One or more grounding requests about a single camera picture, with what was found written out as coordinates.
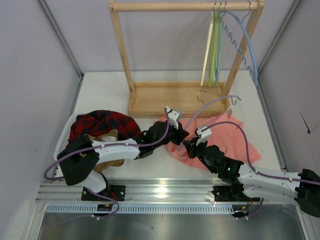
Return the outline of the pink skirt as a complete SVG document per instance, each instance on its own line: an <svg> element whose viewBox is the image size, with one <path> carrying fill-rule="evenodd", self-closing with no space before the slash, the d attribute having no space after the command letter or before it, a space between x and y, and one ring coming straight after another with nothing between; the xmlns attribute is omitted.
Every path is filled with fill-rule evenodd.
<svg viewBox="0 0 320 240"><path fill-rule="evenodd" d="M206 125L210 126L213 123L219 123L224 121L230 121L236 123L240 127L244 126L244 123L236 119L235 117L228 117L226 114L217 119L215 116L210 118L196 118L189 125L187 131L189 132L189 136L186 138L187 140L191 140L195 137L196 128ZM247 152L246 152L246 143L243 137L243 134L239 128L237 128L233 124L220 124L211 129L212 135L208 139L208 146L216 145L219 149L225 154L226 157L242 161L246 163ZM207 168L201 163L201 161L196 157L190 159L188 157L187 150L184 146L177 146L172 142L169 142L165 145L166 150L169 154L180 161L181 163L193 167L199 168L202 170L207 170Z"/></svg>

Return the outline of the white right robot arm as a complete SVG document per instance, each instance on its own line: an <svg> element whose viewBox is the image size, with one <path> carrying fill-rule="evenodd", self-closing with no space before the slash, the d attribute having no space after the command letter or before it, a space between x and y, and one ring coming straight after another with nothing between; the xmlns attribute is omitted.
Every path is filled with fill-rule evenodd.
<svg viewBox="0 0 320 240"><path fill-rule="evenodd" d="M301 172L280 172L253 167L225 156L216 145L185 140L188 156L201 163L220 180L230 184L234 199L259 198L298 205L306 214L320 216L320 177L310 169Z"/></svg>

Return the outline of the purple clothes hanger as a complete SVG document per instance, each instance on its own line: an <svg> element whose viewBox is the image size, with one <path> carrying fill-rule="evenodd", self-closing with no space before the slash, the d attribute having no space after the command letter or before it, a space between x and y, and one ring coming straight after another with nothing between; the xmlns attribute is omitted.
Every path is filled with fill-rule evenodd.
<svg viewBox="0 0 320 240"><path fill-rule="evenodd" d="M236 105L237 101L242 101L242 99L237 95L226 95L226 96L218 97L205 104L205 102L199 97L200 93L202 92L207 93L208 91L202 89L197 93L196 97L197 97L197 100L200 101L203 106L189 119L189 121L183 128L185 131L188 129L192 121L198 117L198 115L200 115L201 118L210 118L212 116L216 116L217 118L219 118L223 114L230 111ZM226 101L227 99L231 100L231 103L228 106L225 106L224 103L220 103L220 102ZM218 102L220 105L222 105L222 107L216 108Z"/></svg>

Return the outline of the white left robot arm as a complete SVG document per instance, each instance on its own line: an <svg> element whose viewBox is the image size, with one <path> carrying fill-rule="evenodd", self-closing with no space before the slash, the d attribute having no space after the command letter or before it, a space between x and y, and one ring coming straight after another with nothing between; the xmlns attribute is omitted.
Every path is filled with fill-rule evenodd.
<svg viewBox="0 0 320 240"><path fill-rule="evenodd" d="M94 172L96 165L122 159L143 159L170 142L180 145L188 135L180 122L171 125L157 121L148 130L121 141L99 142L82 136L60 152L57 160L68 186L81 185L100 193L107 188L107 183L103 176Z"/></svg>

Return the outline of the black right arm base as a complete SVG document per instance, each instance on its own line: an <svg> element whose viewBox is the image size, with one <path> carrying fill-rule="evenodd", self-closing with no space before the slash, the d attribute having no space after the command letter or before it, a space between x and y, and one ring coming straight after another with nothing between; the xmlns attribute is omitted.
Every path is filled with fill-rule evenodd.
<svg viewBox="0 0 320 240"><path fill-rule="evenodd" d="M216 202L239 202L241 200L233 184L215 185L212 187L211 193Z"/></svg>

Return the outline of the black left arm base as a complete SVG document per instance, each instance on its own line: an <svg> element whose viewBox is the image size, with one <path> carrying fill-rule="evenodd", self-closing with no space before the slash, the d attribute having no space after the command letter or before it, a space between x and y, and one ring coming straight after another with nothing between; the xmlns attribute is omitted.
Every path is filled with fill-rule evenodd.
<svg viewBox="0 0 320 240"><path fill-rule="evenodd" d="M111 198L116 200L117 202L123 202L125 200L126 195L126 186L125 185L110 185L106 189L102 190L98 193L98 195ZM106 201L105 198L96 196L89 192L89 190L85 187L82 189L81 195L82 201L87 202L101 202Z"/></svg>

